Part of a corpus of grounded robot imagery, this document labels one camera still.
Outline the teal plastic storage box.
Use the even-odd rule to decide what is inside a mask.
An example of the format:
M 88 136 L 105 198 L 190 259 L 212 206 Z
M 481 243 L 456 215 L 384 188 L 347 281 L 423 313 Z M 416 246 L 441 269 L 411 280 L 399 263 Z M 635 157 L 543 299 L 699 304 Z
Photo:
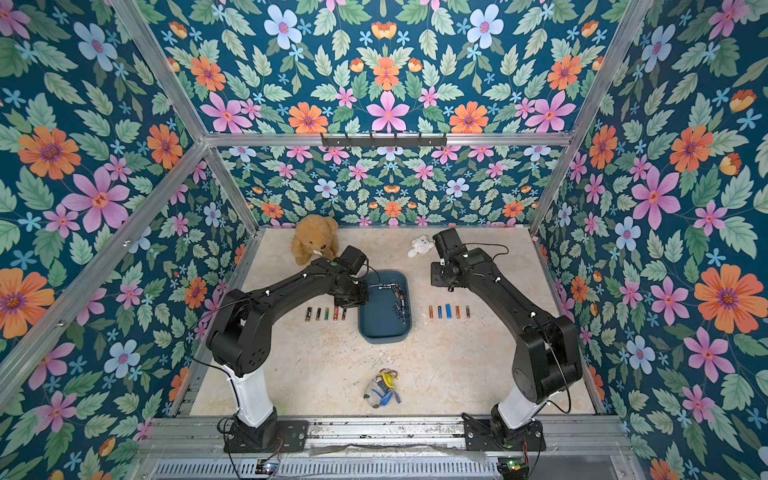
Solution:
M 359 308 L 358 331 L 371 344 L 404 340 L 413 320 L 406 276 L 397 270 L 382 270 L 365 276 L 368 300 Z

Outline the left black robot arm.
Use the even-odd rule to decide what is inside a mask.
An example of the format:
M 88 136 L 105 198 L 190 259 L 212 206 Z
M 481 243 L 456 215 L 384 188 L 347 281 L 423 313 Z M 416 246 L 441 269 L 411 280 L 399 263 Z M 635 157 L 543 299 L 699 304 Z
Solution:
M 270 286 L 229 291 L 209 327 L 206 347 L 229 375 L 237 419 L 253 432 L 276 434 L 277 411 L 269 398 L 263 366 L 274 324 L 301 304 L 329 295 L 334 305 L 355 308 L 368 300 L 367 283 L 358 275 L 366 255 L 348 246 L 334 259 L 316 259 L 300 272 Z

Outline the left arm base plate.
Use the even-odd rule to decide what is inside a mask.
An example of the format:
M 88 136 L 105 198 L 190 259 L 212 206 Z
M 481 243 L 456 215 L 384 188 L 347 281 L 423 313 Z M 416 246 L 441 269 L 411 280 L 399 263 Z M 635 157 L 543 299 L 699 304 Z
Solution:
M 305 448 L 309 423 L 296 420 L 267 421 L 252 427 L 236 418 L 225 430 L 224 451 L 230 454 L 295 453 Z

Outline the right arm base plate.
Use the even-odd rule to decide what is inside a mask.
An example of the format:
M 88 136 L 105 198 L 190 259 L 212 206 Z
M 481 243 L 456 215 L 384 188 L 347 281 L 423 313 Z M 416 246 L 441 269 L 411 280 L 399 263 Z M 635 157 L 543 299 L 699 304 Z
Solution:
M 461 420 L 468 451 L 536 453 L 546 450 L 543 425 L 538 420 L 531 420 L 519 428 L 509 428 L 498 414 L 478 418 L 463 413 Z

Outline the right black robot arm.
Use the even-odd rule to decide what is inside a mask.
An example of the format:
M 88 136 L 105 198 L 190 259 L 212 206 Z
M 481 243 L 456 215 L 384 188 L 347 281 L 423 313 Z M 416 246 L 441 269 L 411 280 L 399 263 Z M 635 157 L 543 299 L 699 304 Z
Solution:
M 500 434 L 517 432 L 557 393 L 583 376 L 578 332 L 572 320 L 554 316 L 525 296 L 501 272 L 494 258 L 470 249 L 454 228 L 433 236 L 439 260 L 430 266 L 431 284 L 475 294 L 515 338 L 514 386 L 492 409 L 492 426 Z

